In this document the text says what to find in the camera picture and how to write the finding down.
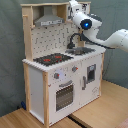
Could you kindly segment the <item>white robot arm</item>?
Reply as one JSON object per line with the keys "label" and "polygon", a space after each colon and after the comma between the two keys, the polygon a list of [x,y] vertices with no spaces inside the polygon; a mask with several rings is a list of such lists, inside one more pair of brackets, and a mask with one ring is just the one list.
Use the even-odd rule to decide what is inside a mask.
{"label": "white robot arm", "polygon": [[102,19],[95,14],[85,13],[77,0],[70,0],[69,4],[72,22],[82,30],[85,40],[104,48],[121,49],[128,52],[127,29],[116,30],[105,38],[100,37],[100,33],[106,34],[106,29],[102,29]]}

